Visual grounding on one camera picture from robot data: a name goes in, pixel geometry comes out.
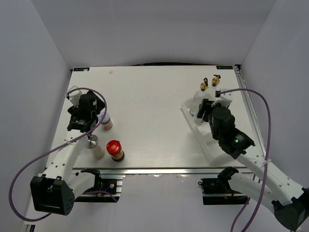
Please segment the clear round glass oil bottle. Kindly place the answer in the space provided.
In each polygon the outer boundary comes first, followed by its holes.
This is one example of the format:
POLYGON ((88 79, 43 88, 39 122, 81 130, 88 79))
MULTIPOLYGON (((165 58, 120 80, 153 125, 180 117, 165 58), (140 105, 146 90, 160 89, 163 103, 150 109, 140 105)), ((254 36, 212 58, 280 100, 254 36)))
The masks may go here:
POLYGON ((193 96, 189 113, 192 117, 194 117, 199 111, 199 105, 203 100, 206 90, 208 89, 208 79, 204 78, 203 82, 200 84, 200 90, 196 92, 193 96))

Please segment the square glass bottle gold spout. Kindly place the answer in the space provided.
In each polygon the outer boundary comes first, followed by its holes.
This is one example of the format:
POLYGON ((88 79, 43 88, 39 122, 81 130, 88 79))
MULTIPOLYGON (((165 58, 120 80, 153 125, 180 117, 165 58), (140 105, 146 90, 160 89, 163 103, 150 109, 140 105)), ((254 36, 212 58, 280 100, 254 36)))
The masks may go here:
POLYGON ((214 98, 215 98, 215 92, 217 91, 217 86, 220 83, 220 79, 221 79, 220 75, 217 75, 217 74, 213 75, 213 78, 212 78, 212 81, 211 81, 211 86, 210 86, 210 92, 211 92, 211 95, 214 98))

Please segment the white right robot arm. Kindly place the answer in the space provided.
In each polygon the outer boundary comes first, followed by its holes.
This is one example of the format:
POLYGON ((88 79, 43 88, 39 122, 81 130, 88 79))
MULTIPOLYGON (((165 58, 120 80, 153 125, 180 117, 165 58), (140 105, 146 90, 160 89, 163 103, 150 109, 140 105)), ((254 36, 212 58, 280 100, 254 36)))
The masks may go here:
POLYGON ((248 199, 254 199, 257 205, 263 205, 272 212, 286 229, 296 231, 309 217, 308 188, 289 178, 267 156, 246 151, 255 143, 236 128, 228 102, 203 99, 197 117, 209 123, 213 139, 226 154, 245 165, 261 180, 261 183, 255 182, 229 166, 217 178, 199 182, 203 193, 233 196, 239 192, 247 195, 248 199))

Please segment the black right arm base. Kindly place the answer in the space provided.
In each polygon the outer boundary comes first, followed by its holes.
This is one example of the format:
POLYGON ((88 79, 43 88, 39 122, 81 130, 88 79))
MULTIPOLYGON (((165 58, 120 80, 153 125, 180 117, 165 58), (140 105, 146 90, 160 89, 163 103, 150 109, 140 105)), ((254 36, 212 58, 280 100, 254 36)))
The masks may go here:
POLYGON ((202 189, 204 205, 244 205, 248 197, 238 191, 234 191, 228 180, 233 174, 239 173, 236 168, 226 167, 216 178, 203 178, 198 182, 202 189))

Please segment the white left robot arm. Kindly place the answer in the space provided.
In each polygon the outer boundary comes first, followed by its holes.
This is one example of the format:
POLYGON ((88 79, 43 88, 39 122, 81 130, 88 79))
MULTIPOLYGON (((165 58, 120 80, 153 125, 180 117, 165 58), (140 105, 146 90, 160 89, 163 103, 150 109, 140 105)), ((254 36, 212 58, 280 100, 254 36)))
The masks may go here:
POLYGON ((99 124, 99 114, 106 108, 104 99, 91 89, 69 100, 72 106, 68 109, 70 120, 63 148, 57 150, 43 174, 30 182, 36 211, 65 216, 71 212, 76 198, 87 190, 92 193, 101 190, 102 180, 96 169, 83 169, 74 178, 70 175, 81 150, 99 124))

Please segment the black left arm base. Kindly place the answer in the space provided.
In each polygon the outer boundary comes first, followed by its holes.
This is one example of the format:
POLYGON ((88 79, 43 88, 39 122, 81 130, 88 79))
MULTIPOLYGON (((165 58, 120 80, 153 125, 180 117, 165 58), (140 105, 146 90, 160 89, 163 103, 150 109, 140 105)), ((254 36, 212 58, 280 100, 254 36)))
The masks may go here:
POLYGON ((95 177, 94 186, 87 189, 86 194, 76 198, 79 203, 116 203, 120 198, 120 179, 101 177, 96 169, 83 169, 81 174, 92 174, 95 177))

